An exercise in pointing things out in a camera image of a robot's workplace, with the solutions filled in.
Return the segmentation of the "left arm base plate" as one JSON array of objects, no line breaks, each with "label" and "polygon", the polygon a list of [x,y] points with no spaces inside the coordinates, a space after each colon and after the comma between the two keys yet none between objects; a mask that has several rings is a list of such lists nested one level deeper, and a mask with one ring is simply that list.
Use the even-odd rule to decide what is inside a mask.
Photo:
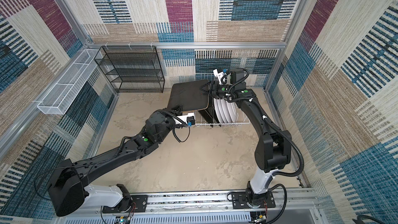
[{"label": "left arm base plate", "polygon": [[133,195],[123,198],[115,207],[104,206],[102,214],[132,214],[143,213],[146,211],[148,195]]}]

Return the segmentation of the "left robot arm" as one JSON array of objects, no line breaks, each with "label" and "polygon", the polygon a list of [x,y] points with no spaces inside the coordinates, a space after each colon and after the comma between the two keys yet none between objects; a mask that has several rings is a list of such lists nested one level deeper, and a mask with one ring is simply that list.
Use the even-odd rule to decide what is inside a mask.
[{"label": "left robot arm", "polygon": [[176,110],[157,110],[137,135],[123,137],[118,147],[85,160],[61,161],[47,187],[56,215],[63,217],[92,206],[114,209],[119,213],[131,211],[133,199],[123,184],[96,186],[92,182],[126,163],[149,155],[177,128],[191,128],[193,125],[193,113],[182,115]]}]

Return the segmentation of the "floral square plate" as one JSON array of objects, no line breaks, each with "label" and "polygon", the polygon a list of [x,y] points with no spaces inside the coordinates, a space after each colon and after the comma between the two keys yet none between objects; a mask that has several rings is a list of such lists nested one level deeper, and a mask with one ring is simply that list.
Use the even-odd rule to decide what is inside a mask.
[{"label": "floral square plate", "polygon": [[210,123],[210,124],[213,123],[213,117],[210,114],[210,111],[208,109],[199,110],[198,112],[201,115],[202,119],[204,119],[204,121],[206,123]]}]

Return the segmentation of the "white round plate two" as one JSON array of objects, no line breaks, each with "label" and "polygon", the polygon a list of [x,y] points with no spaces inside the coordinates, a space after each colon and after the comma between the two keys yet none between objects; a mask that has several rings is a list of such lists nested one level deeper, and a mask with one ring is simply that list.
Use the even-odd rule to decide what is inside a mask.
[{"label": "white round plate two", "polygon": [[232,123],[232,118],[231,118],[230,113],[229,113],[227,101],[222,99],[222,100],[220,100],[220,104],[221,104],[221,107],[222,107],[223,114],[224,114],[224,116],[225,116],[225,118],[227,120],[227,123]]}]

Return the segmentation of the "white round plate one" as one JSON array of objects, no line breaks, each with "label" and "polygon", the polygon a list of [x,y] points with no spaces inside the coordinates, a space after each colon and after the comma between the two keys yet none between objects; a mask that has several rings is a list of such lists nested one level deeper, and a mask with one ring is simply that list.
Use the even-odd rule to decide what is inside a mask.
[{"label": "white round plate one", "polygon": [[218,122],[219,123],[224,123],[223,117],[221,115],[221,112],[220,112],[220,109],[219,109],[219,106],[218,106],[218,100],[217,99],[214,99],[214,108],[215,108],[215,111],[216,111]]}]

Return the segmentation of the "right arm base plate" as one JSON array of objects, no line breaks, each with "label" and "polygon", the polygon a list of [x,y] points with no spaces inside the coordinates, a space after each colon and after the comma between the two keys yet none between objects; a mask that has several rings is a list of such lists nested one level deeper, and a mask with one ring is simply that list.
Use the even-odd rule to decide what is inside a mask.
[{"label": "right arm base plate", "polygon": [[227,199],[232,202],[234,209],[276,207],[273,194],[270,191],[260,195],[231,191],[227,194]]}]

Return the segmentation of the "aluminium mounting rail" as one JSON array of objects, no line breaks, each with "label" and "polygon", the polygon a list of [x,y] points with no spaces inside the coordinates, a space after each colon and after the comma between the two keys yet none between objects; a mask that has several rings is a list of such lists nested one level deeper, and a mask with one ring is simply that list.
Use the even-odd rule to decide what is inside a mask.
[{"label": "aluminium mounting rail", "polygon": [[264,224],[284,210],[278,224],[326,224],[311,188],[275,189],[268,206],[249,208],[232,201],[232,191],[188,191],[134,194],[138,201],[132,213],[103,213],[99,207],[86,208],[53,224]]}]

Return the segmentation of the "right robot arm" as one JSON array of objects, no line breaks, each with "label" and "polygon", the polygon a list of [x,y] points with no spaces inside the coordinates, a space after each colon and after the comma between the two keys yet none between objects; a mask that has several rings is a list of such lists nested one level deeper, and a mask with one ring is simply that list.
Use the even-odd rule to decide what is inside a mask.
[{"label": "right robot arm", "polygon": [[[276,176],[297,177],[304,171],[304,157],[292,141],[289,131],[283,131],[262,108],[257,95],[251,89],[243,87],[243,83],[235,90],[231,85],[220,85],[214,81],[200,86],[201,91],[216,100],[235,103],[249,118],[259,141],[255,150],[257,170],[248,182],[245,197],[249,207],[260,207],[271,197],[269,185]],[[291,150],[298,156],[299,166],[295,172],[287,173],[282,169],[291,162]]]}]

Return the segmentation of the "white mesh wall basket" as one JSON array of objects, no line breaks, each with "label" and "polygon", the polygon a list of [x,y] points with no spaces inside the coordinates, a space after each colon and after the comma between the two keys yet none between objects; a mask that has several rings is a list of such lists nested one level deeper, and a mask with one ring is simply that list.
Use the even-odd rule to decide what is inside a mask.
[{"label": "white mesh wall basket", "polygon": [[97,49],[86,49],[44,96],[37,108],[45,115],[64,115],[96,68]]}]

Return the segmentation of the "black square plate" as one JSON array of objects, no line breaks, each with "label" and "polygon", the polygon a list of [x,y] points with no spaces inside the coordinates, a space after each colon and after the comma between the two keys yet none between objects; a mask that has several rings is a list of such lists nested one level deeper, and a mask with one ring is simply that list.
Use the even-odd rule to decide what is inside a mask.
[{"label": "black square plate", "polygon": [[219,124],[219,120],[216,114],[216,110],[214,107],[214,101],[213,98],[209,98],[209,105],[208,108],[206,109],[206,113],[207,113],[207,119],[206,121],[208,123],[215,123],[215,124]]},{"label": "black square plate", "polygon": [[174,84],[172,86],[168,108],[182,106],[182,112],[205,110],[209,107],[207,79]]}]

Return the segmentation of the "white round plate three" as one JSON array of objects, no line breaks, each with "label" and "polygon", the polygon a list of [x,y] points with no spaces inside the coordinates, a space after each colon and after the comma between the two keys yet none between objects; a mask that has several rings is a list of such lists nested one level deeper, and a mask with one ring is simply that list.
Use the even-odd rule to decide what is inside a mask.
[{"label": "white round plate three", "polygon": [[235,103],[227,102],[227,108],[231,117],[231,120],[233,123],[237,123],[238,120],[238,112],[237,112],[237,106]]}]

